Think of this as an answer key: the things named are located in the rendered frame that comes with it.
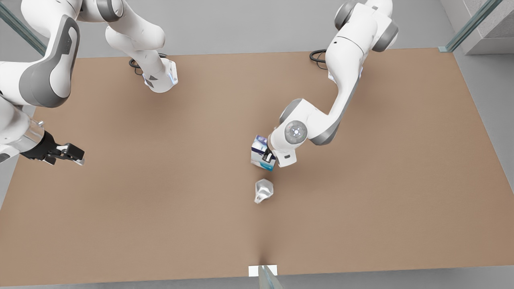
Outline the silver frame post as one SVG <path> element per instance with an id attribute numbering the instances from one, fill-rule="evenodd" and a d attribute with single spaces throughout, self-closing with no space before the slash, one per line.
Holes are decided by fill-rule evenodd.
<path id="1" fill-rule="evenodd" d="M 285 289 L 267 265 L 258 266 L 259 289 Z"/>
<path id="2" fill-rule="evenodd" d="M 0 18 L 41 56 L 45 55 L 46 45 L 2 2 L 0 2 Z"/>
<path id="3" fill-rule="evenodd" d="M 439 52 L 453 53 L 501 2 L 503 0 L 486 0 L 445 46 L 438 47 Z"/>

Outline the crumpled silver foil bag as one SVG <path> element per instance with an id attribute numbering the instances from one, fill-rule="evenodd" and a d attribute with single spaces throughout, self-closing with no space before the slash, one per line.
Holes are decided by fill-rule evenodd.
<path id="1" fill-rule="evenodd" d="M 261 179 L 255 183 L 255 203 L 259 204 L 273 196 L 273 183 L 268 179 Z"/>

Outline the white post foot plate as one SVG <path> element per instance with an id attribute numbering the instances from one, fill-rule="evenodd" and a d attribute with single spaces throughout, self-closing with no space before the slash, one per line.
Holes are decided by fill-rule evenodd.
<path id="1" fill-rule="evenodd" d="M 268 267 L 268 269 L 271 270 L 272 274 L 277 276 L 277 265 L 255 265 L 255 266 L 249 266 L 248 267 L 248 276 L 249 277 L 257 277 L 259 276 L 259 268 L 260 267 Z"/>

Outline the blue and white carton box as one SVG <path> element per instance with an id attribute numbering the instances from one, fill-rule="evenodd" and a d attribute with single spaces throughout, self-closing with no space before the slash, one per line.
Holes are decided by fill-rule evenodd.
<path id="1" fill-rule="evenodd" d="M 275 162 L 266 163 L 262 160 L 266 148 L 268 148 L 266 137 L 257 135 L 251 146 L 250 162 L 255 166 L 272 171 L 275 167 Z"/>

